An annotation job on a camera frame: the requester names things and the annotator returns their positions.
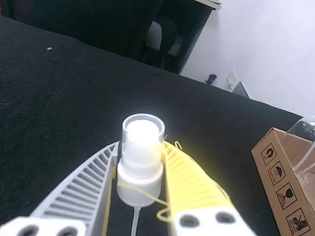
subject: screw hole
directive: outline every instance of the screw hole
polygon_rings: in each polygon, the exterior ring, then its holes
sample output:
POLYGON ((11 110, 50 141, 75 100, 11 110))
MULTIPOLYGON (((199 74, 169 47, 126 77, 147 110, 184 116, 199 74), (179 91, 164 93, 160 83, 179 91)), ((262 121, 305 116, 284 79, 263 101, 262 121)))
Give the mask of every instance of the screw hole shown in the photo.
POLYGON ((217 218, 217 221, 219 223, 231 224, 231 223, 235 222, 235 219, 234 219, 233 215, 231 215, 230 213, 227 213, 227 212, 219 212, 216 215, 216 218, 217 218))
POLYGON ((18 236, 36 236, 37 232, 38 227, 36 225, 28 225, 18 233, 18 236))
POLYGON ((199 226, 199 220, 193 215, 183 215, 180 220, 181 226, 193 228, 199 226))
POLYGON ((77 236, 78 231, 74 227, 66 227, 62 229, 57 236, 77 236))

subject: black fabric surface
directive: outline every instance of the black fabric surface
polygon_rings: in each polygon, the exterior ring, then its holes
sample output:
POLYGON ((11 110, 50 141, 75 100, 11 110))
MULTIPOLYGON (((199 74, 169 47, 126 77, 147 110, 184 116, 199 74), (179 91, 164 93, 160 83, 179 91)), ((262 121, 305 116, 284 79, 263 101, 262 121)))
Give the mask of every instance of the black fabric surface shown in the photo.
MULTIPOLYGON (((181 142, 259 236, 279 235, 251 149, 299 116, 3 17, 0 224, 29 215, 138 112, 164 121, 167 140, 181 142)), ((141 210, 138 236, 166 235, 162 207, 141 210)), ((108 235, 129 235, 131 222, 114 186, 108 235)))

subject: power outlet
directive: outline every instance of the power outlet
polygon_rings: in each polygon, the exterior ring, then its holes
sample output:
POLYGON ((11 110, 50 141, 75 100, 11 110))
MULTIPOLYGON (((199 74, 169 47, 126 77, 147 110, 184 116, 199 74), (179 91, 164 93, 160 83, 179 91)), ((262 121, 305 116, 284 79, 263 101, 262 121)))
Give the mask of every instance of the power outlet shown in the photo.
POLYGON ((230 73, 226 78, 226 90, 232 92, 239 82, 240 81, 237 78, 234 69, 231 69, 230 73))

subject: printed symbol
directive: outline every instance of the printed symbol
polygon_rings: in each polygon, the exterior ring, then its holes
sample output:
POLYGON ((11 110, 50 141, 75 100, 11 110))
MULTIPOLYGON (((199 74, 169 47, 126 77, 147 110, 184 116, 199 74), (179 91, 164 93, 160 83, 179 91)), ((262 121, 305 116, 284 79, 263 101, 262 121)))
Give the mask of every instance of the printed symbol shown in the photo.
POLYGON ((288 188, 285 192, 285 198, 292 198, 293 197, 293 192, 292 189, 288 188))
POLYGON ((266 152, 266 154, 267 154, 267 157, 268 157, 268 158, 272 157, 272 155, 274 154, 273 149, 271 149, 271 148, 268 149, 267 152, 266 152))
POLYGON ((286 221, 293 236, 301 236, 311 230, 301 208, 289 215, 286 221))
POLYGON ((277 156, 274 146, 269 144, 261 153, 261 157, 264 160, 265 166, 268 165, 277 156))
POLYGON ((276 192, 282 210, 297 201, 290 183, 287 183, 276 192))
POLYGON ((270 168, 268 174, 274 186, 285 177, 285 172, 280 161, 270 168))
POLYGON ((279 166, 276 166, 276 169, 274 170, 275 172, 275 175, 278 175, 278 176, 282 176, 282 169, 279 167, 279 166))
POLYGON ((296 226, 297 231, 301 231, 305 227, 308 227, 308 224, 307 224, 306 220, 301 220, 301 217, 302 217, 302 215, 300 215, 299 220, 296 217, 293 218, 293 223, 295 225, 297 225, 296 226))

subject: white spray pump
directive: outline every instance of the white spray pump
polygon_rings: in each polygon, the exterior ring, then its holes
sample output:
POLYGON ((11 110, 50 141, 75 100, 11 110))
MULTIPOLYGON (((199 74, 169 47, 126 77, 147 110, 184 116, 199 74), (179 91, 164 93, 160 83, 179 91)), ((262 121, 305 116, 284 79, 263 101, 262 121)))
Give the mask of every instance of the white spray pump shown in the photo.
MULTIPOLYGON (((117 165, 118 183, 139 188, 158 198, 163 174, 164 131, 163 121, 150 114, 134 114, 124 120, 122 158, 117 165)), ((140 209, 154 200, 119 184, 117 192, 124 203, 134 207, 131 236, 135 236, 140 209)))

